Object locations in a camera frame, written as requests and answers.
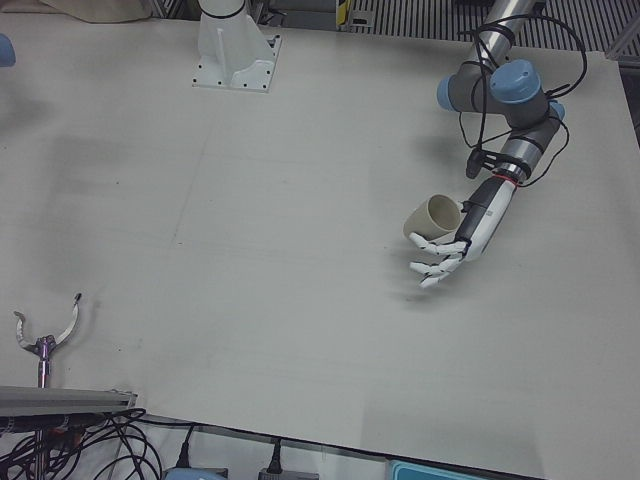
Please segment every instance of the robotic hand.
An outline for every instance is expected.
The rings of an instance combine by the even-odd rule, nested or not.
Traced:
[[[564,107],[555,100],[561,95],[554,96],[552,92],[568,88],[562,93],[566,94],[575,88],[586,72],[585,57],[582,77],[573,86],[563,86],[551,93],[542,90],[540,76],[531,62],[508,61],[506,57],[524,21],[539,6],[540,2],[536,0],[496,0],[485,24],[472,32],[474,48],[466,61],[455,75],[445,78],[438,86],[438,103],[444,109],[483,115],[480,139],[472,146],[466,174],[476,178],[482,168],[486,168],[492,172],[492,177],[463,203],[462,212],[466,216],[452,242],[437,244],[433,242],[437,236],[425,237],[415,230],[413,233],[405,230],[418,248],[442,257],[434,264],[410,263],[412,270],[423,275],[420,283],[423,288],[445,279],[462,262],[482,255],[514,192],[519,186],[527,186],[523,183],[531,177],[559,127],[564,126]],[[559,22],[540,15],[538,18]],[[578,46],[583,47],[580,39],[574,38]],[[487,113],[504,115],[511,128],[500,152],[483,149],[482,133]]]
[[[426,264],[411,262],[409,268],[424,275],[420,286],[427,288],[448,277],[464,261],[478,258],[489,244],[498,228],[516,183],[508,178],[495,175],[486,180],[475,193],[464,202],[463,213],[467,216],[456,231],[453,242],[438,245],[418,233],[411,233],[409,239],[430,255],[443,256],[440,263]]]

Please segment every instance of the table surface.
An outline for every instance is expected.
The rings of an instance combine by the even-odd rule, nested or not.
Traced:
[[[441,462],[639,478],[640,158],[616,65],[589,55],[563,99],[566,153],[481,259],[421,291],[405,218],[479,184],[435,101],[468,45],[282,30],[259,94],[191,86],[197,29],[0,16],[18,57],[0,71],[0,384],[36,378],[11,312],[57,332],[80,291],[52,386]],[[575,53],[513,53],[547,87],[579,72]]]

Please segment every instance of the cup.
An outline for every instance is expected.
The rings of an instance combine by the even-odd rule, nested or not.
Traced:
[[[411,232],[422,235],[427,240],[435,240],[458,229],[460,208],[445,195],[434,195],[423,202],[404,222],[404,236]]]

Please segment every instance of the plug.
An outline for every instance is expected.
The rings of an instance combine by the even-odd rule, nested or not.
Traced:
[[[319,480],[320,475],[317,473],[293,472],[291,470],[283,470],[280,463],[281,440],[278,438],[273,446],[273,454],[271,462],[267,468],[263,468],[258,472],[258,480]]]

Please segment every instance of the black cable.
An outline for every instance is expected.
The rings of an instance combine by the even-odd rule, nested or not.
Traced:
[[[546,93],[547,93],[547,96],[551,99],[551,98],[560,98],[572,92],[578,85],[580,85],[580,83],[582,83],[582,81],[584,80],[584,77],[587,74],[587,68],[588,68],[587,53],[586,53],[587,50],[584,45],[584,42],[582,41],[578,33],[575,31],[575,29],[573,29],[566,22],[563,22],[562,20],[558,20],[557,18],[553,18],[547,15],[541,15],[541,14],[510,15],[508,17],[503,17],[493,22],[485,23],[473,31],[461,32],[461,34],[473,34],[474,37],[479,37],[480,33],[483,31],[497,31],[495,30],[494,27],[498,25],[500,27],[503,27],[500,24],[500,22],[506,22],[509,20],[517,20],[517,19],[542,20],[542,21],[553,23],[559,26],[560,28],[564,29],[569,34],[569,36],[573,39],[578,51],[580,52],[580,56],[582,59],[582,71],[580,72],[580,75],[578,76],[578,79],[575,82],[573,82],[572,84],[567,84],[569,86],[562,85],[560,87],[549,90]]]
[[[462,113],[463,112],[459,112],[460,114],[458,115],[458,124],[460,125],[460,132],[462,133],[462,139],[464,140],[464,143],[467,144],[467,147],[474,149],[476,147],[479,147],[481,145],[479,144],[475,144],[475,145],[471,145],[469,143],[469,140],[467,139],[467,132],[464,129],[464,125],[462,124]],[[482,141],[482,144],[484,145],[485,143],[489,143],[489,142],[493,142],[494,140],[497,140],[498,138],[504,137],[505,135],[509,135],[513,132],[513,129],[507,130],[506,132],[502,132],[499,133],[498,135],[494,135],[493,137],[489,137],[486,138]]]
[[[115,460],[107,463],[97,474],[95,477],[93,477],[93,480],[97,480],[98,478],[100,478],[100,475],[102,475],[107,469],[109,469],[110,467],[114,466],[116,463],[121,462],[122,460],[127,460],[127,459],[131,459],[133,461],[134,464],[137,465],[136,462],[144,462],[147,465],[149,465],[151,468],[153,468],[153,465],[151,464],[151,462],[149,460],[147,460],[146,458],[142,458],[139,455],[135,455],[135,454],[130,454],[130,455],[125,455],[123,457],[118,457]]]
[[[271,462],[267,467],[267,473],[275,475],[280,475],[282,473],[282,465],[280,464],[281,442],[281,439],[276,439],[275,445],[273,446],[273,454],[271,455]]]
[[[530,187],[531,185],[541,180],[549,172],[549,169],[551,169],[551,165],[553,165],[553,161],[558,157],[558,155],[560,155],[563,152],[565,148],[567,148],[567,145],[569,145],[569,137],[570,137],[569,127],[567,127],[567,125],[562,120],[558,119],[558,121],[560,122],[560,125],[562,126],[562,128],[564,128],[564,131],[566,134],[564,144],[562,145],[562,147],[560,147],[560,149],[556,153],[553,154],[553,157],[551,157],[551,160],[549,160],[549,164],[546,166],[544,171],[534,180],[531,180],[529,183],[519,185],[521,188]]]
[[[191,464],[189,463],[189,438],[191,438],[194,428],[196,428],[195,425],[191,425],[191,427],[189,427],[187,436],[184,439],[184,442],[182,442],[182,447],[180,447],[180,454],[178,455],[178,461],[176,462],[175,468],[191,468]]]
[[[143,409],[132,409],[119,414],[107,415],[107,422],[95,431],[85,432],[80,444],[71,449],[71,451],[60,452],[58,455],[50,456],[47,468],[47,473],[51,475],[49,480],[57,479],[65,470],[67,471],[60,480],[68,479],[77,467],[84,450],[90,446],[114,439],[119,439],[130,450],[128,458],[131,458],[134,463],[134,470],[132,474],[137,473],[140,478],[144,478],[144,473],[142,472],[141,467],[145,464],[150,467],[154,477],[156,479],[160,479],[162,463],[157,450],[146,439],[144,432],[137,426],[132,425],[133,422],[138,421],[145,413],[146,412]],[[125,427],[130,427],[134,433],[123,432]],[[144,449],[141,455],[133,453],[130,441],[138,441],[143,444]],[[52,445],[53,441],[49,438],[44,438],[42,442],[36,444],[33,436],[27,437],[18,442],[12,452],[3,455],[2,457],[2,476],[5,477],[2,480],[9,480],[8,469],[13,467],[18,467],[19,469],[17,475],[14,477],[15,479],[19,477],[26,477],[27,479],[33,478],[33,473],[30,471],[30,467],[33,465],[37,455],[41,452],[50,450]],[[153,453],[155,463],[158,465],[157,468],[153,462],[146,458],[148,451]]]

